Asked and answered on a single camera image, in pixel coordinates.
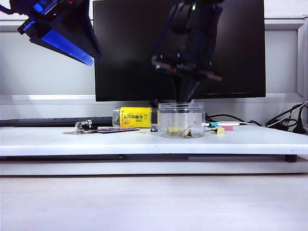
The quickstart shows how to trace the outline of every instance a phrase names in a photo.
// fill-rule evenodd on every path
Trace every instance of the yellow label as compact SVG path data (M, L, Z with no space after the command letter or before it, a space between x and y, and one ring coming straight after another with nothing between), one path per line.
M121 107L120 126L135 128L151 127L150 107Z

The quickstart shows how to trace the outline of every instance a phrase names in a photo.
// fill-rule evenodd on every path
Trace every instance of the wall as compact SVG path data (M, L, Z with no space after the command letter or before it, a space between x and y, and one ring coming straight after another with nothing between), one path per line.
M8 0L0 2L5 5ZM266 17L297 18L267 22L267 97L206 100L209 114L229 113L244 120L265 123L307 97L301 79L304 68L299 67L298 59L303 55L299 41L304 41L304 32L298 30L303 29L303 14L308 14L306 0L265 1ZM2 25L21 24L22 18L0 13ZM0 49L1 119L110 116L114 106L122 105L119 102L95 102L93 66L85 66L31 44L26 35L0 33ZM148 105L147 102L133 104Z

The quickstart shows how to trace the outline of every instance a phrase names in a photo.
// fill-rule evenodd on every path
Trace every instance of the card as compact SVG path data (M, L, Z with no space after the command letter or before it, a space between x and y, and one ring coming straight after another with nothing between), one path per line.
M139 128L126 128L126 127L118 127L118 128L99 128L96 132L99 133L114 133L114 132L122 132L122 131L138 131Z

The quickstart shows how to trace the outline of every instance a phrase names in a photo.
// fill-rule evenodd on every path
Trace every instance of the plastic container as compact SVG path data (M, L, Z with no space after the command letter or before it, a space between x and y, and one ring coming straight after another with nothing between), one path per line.
M114 127L150 128L157 126L157 108L115 107L112 116Z
M205 134L203 103L160 103L158 134L167 138L198 138Z

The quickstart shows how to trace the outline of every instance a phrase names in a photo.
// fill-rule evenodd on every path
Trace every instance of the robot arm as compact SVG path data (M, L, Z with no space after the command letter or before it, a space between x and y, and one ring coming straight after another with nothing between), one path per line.
M171 9L170 29L185 35L185 42L172 57L163 54L152 57L157 70L172 77L176 100L189 102L202 78L221 81L209 71L216 46L217 27L224 0L185 0Z
M18 28L30 41L87 65L103 55L89 19L89 0L10 0L6 14L25 14L29 18Z

